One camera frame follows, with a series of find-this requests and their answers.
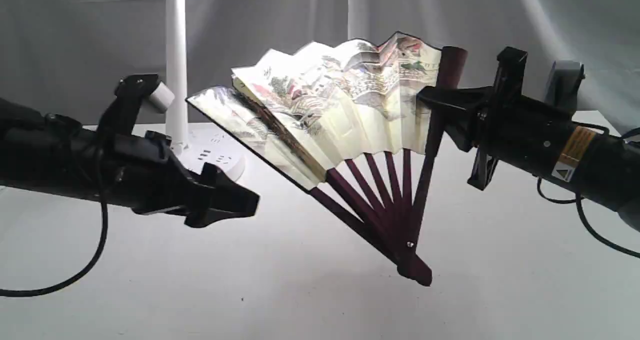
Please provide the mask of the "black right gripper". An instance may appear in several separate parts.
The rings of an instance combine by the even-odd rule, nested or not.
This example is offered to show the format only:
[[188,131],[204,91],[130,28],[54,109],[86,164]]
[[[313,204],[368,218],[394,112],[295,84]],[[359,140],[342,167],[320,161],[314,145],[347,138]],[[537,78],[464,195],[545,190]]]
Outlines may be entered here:
[[526,51],[506,47],[497,56],[493,87],[426,86],[416,96],[432,110],[447,111],[469,111],[487,100],[479,113],[445,115],[445,132],[457,149],[468,153],[477,147],[467,182],[479,190],[489,185],[498,162],[572,190],[578,166],[562,158],[578,125],[573,116],[522,94],[527,59]]

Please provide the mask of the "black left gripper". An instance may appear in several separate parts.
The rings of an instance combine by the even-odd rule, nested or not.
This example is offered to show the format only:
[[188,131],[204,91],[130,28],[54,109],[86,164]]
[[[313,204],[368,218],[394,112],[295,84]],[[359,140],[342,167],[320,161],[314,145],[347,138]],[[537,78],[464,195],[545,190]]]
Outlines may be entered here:
[[170,137],[155,131],[144,137],[95,131],[95,201],[130,208],[138,215],[185,216],[184,224],[194,229],[256,214],[256,192],[212,163],[204,163],[195,181],[179,164],[171,143]]

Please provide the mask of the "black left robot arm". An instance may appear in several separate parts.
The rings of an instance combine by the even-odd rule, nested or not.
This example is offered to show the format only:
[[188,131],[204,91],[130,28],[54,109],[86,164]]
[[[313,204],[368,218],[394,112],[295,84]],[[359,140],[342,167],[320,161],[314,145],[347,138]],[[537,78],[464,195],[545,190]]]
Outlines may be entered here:
[[179,216],[194,229],[258,210],[259,195],[219,167],[206,163],[200,174],[183,167],[165,134],[101,133],[4,99],[1,117],[3,187]]

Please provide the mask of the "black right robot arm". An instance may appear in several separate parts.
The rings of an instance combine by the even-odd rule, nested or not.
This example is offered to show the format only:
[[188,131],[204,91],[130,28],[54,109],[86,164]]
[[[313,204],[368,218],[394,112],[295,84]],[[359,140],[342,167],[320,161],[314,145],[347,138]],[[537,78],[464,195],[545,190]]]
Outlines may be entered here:
[[639,146],[576,122],[585,67],[555,61],[542,100],[522,94],[528,54],[506,47],[491,86],[427,86],[417,99],[440,119],[458,149],[477,149],[468,184],[484,190],[499,161],[615,211],[639,228]]

